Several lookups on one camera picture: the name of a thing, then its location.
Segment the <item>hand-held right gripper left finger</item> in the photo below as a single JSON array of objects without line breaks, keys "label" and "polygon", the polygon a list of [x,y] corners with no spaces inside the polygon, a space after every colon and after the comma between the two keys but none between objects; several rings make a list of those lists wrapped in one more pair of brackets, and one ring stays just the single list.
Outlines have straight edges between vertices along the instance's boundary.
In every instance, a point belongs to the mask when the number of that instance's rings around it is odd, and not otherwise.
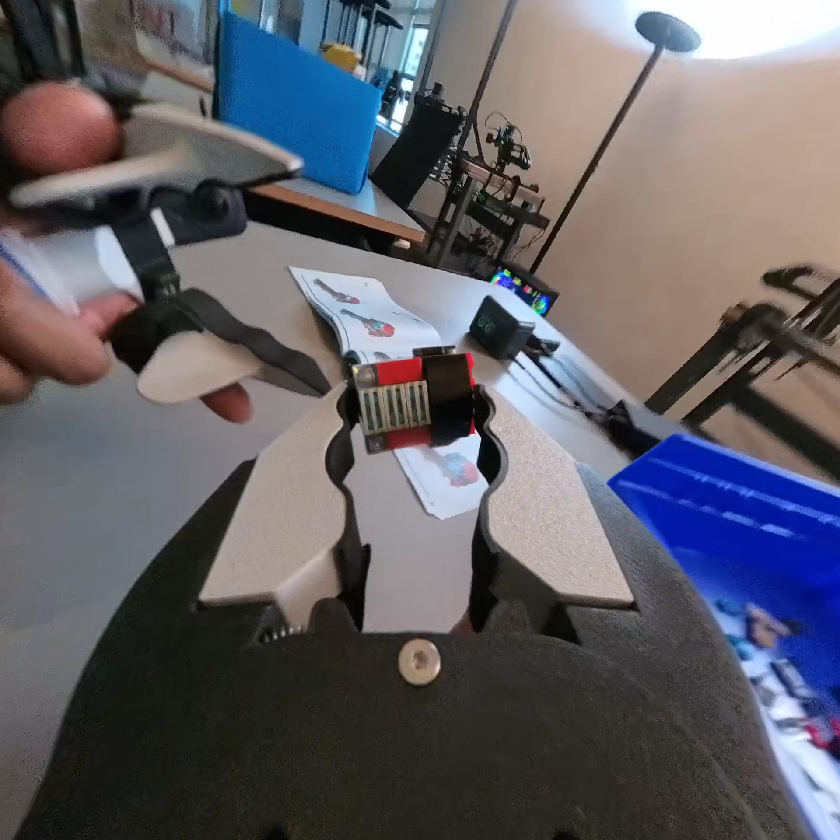
[{"label": "hand-held right gripper left finger", "polygon": [[317,602],[339,599],[358,630],[371,548],[345,485],[354,467],[352,399],[337,385],[256,458],[203,588],[202,606],[271,603],[308,628]]}]

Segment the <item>black cabled device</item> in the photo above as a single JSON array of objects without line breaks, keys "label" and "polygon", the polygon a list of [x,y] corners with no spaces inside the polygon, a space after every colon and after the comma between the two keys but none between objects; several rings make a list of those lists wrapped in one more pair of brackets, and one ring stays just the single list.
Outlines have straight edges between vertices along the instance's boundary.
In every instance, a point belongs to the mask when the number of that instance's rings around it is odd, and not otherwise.
[{"label": "black cabled device", "polygon": [[468,335],[491,357],[513,361],[533,336],[536,322],[512,315],[492,296],[485,296],[469,325]]}]

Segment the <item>blue fabric box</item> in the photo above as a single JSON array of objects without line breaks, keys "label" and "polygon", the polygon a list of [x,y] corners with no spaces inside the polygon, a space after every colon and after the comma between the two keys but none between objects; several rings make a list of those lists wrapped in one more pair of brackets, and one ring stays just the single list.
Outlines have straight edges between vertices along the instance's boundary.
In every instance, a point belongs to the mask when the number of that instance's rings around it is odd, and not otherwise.
[{"label": "blue fabric box", "polygon": [[233,12],[219,21],[213,116],[303,160],[312,182],[349,195],[366,183],[382,93]]}]

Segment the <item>long black toy brick assembly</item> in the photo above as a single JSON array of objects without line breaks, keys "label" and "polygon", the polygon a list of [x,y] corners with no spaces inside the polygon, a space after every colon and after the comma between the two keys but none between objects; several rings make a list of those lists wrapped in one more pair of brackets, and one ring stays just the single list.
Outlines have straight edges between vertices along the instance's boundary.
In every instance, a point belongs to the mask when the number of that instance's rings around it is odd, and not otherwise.
[{"label": "long black toy brick assembly", "polygon": [[421,357],[353,364],[350,381],[370,455],[432,444],[431,405]]}]

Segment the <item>lit computer tower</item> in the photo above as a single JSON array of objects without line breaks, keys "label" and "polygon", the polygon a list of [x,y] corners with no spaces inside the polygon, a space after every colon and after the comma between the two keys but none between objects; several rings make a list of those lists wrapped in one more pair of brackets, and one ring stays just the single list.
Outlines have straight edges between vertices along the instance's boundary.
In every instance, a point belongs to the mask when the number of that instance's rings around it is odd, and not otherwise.
[{"label": "lit computer tower", "polygon": [[527,269],[510,261],[498,262],[489,283],[504,288],[545,318],[558,299],[558,292],[544,284]]}]

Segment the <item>blue plastic bin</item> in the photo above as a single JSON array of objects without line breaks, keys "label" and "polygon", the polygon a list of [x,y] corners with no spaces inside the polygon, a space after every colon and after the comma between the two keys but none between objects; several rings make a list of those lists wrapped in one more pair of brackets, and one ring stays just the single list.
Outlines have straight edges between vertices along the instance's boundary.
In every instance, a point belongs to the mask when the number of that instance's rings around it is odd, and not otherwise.
[{"label": "blue plastic bin", "polygon": [[838,838],[838,488],[682,434],[608,485],[693,580],[806,823]]}]

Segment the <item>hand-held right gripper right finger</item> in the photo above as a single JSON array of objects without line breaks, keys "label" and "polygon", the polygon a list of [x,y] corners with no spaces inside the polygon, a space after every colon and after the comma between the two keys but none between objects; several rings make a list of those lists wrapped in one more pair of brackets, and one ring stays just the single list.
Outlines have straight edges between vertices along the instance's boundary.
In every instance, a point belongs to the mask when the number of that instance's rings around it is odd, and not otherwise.
[{"label": "hand-held right gripper right finger", "polygon": [[539,634],[570,607],[631,610],[635,598],[575,459],[498,391],[475,389],[477,467],[487,489],[471,546],[469,624],[518,602]]}]

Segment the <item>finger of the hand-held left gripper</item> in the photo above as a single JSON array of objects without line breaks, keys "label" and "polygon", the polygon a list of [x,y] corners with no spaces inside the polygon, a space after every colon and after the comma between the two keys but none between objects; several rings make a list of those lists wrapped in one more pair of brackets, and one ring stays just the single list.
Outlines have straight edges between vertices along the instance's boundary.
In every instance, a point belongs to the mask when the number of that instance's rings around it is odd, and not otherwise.
[{"label": "finger of the hand-held left gripper", "polygon": [[266,329],[239,320],[215,297],[187,289],[135,312],[137,389],[174,405],[247,379],[324,396],[331,387],[317,362]]},{"label": "finger of the hand-held left gripper", "polygon": [[123,157],[85,170],[16,185],[15,209],[92,206],[108,196],[158,187],[192,191],[214,183],[236,188],[295,178],[303,160],[248,131],[172,105],[139,105],[125,123]]}]

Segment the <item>person's left hand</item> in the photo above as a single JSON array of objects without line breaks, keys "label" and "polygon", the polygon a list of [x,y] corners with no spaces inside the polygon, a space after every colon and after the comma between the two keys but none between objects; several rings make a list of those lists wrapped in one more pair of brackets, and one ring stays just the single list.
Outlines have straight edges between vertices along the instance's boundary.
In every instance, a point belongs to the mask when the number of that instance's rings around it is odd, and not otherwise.
[{"label": "person's left hand", "polygon": [[[113,160],[121,146],[117,113],[73,81],[42,81],[2,107],[2,151],[30,175],[72,172]],[[1,268],[2,404],[25,400],[42,380],[89,385],[109,373],[111,332],[138,304],[113,292],[78,314],[43,299],[6,261]]]}]

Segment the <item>grey desk wooden edge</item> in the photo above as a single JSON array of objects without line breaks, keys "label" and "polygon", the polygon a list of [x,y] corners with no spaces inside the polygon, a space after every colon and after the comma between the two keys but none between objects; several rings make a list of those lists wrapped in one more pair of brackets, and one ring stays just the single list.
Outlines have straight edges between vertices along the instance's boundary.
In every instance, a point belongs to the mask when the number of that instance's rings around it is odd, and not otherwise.
[{"label": "grey desk wooden edge", "polygon": [[388,255],[396,241],[426,243],[427,232],[370,180],[348,194],[298,177],[244,191],[250,221]]}]

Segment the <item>black equipment cart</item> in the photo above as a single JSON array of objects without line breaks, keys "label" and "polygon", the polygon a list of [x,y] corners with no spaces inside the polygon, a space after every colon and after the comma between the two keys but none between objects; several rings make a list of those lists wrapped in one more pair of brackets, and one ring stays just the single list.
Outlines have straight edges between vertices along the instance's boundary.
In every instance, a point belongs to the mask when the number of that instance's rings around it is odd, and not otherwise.
[{"label": "black equipment cart", "polygon": [[534,242],[550,226],[536,185],[498,173],[475,157],[447,152],[433,178],[447,187],[427,238],[427,263],[433,268],[442,269],[453,249],[498,265],[514,259],[527,228]]}]

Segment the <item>black metal stand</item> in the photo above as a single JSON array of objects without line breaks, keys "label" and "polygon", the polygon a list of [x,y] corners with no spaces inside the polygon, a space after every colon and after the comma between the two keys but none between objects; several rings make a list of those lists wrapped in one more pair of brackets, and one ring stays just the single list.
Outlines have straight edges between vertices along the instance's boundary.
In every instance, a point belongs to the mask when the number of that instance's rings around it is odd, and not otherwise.
[{"label": "black metal stand", "polygon": [[585,188],[601,165],[608,149],[613,144],[663,55],[669,53],[677,56],[687,56],[695,53],[701,45],[701,37],[693,27],[681,18],[660,10],[647,10],[640,13],[635,19],[634,26],[637,34],[652,46],[650,56],[639,71],[568,200],[546,235],[541,249],[530,267],[530,272],[534,275],[539,272],[561,229],[566,225],[577,203],[581,200]]}]

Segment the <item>instruction booklet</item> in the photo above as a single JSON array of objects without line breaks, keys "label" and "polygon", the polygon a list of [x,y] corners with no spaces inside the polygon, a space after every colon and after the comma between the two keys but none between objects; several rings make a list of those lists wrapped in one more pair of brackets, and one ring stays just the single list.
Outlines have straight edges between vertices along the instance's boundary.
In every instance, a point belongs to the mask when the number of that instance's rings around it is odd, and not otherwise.
[{"label": "instruction booklet", "polygon": [[[397,304],[374,278],[290,267],[313,309],[332,326],[342,356],[356,364],[404,361],[442,345],[438,331]],[[477,458],[480,437],[399,448],[395,458],[425,512],[440,520],[474,511],[488,488]]]}]

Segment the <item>black panel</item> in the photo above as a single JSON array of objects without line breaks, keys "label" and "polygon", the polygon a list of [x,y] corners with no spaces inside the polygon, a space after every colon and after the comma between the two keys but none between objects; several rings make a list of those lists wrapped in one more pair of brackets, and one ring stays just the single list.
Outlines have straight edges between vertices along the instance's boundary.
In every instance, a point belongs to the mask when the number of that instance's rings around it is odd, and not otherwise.
[{"label": "black panel", "polygon": [[408,211],[462,129],[466,115],[463,108],[452,108],[443,100],[419,99],[407,125],[373,170],[372,184],[396,206]]}]

